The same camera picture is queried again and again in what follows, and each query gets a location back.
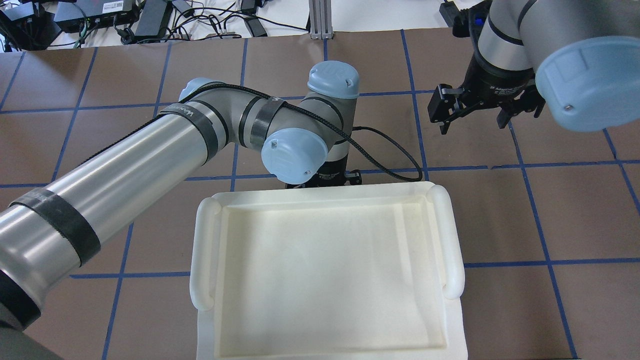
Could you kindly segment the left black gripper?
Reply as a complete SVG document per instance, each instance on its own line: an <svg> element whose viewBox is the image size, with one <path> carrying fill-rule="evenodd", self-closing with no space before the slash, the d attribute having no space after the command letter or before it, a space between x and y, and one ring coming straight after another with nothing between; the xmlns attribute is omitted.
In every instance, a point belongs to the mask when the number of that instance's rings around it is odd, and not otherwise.
<svg viewBox="0 0 640 360"><path fill-rule="evenodd" d="M285 189L307 189L342 187L346 185L362 185L362 174L359 170L347 171L349 155L335 161L325 162L310 180L302 184L286 184Z"/></svg>

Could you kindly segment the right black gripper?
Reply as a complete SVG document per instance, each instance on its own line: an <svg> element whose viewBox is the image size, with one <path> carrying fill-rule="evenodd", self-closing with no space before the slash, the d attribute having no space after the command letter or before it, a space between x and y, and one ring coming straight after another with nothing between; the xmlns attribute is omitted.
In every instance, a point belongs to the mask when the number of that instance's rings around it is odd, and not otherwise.
<svg viewBox="0 0 640 360"><path fill-rule="evenodd" d="M473 55L462 85L457 88L440 83L428 104L430 123L439 124L441 135L448 134L451 123L472 112L499 109L499 129L508 127L515 116L525 112L538 118L546 100L535 84L532 68L505 70Z"/></svg>

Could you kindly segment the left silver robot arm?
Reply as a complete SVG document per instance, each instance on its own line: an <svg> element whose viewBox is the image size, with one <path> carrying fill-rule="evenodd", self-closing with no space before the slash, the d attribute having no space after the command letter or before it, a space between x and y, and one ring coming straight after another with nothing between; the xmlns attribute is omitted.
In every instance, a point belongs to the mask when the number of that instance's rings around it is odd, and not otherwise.
<svg viewBox="0 0 640 360"><path fill-rule="evenodd" d="M260 153L282 183L301 185L343 161L361 79L337 60L315 64L299 105L256 89L190 80L179 101L73 171L1 213L1 358L57 360L25 334L48 292L120 230L229 144Z"/></svg>

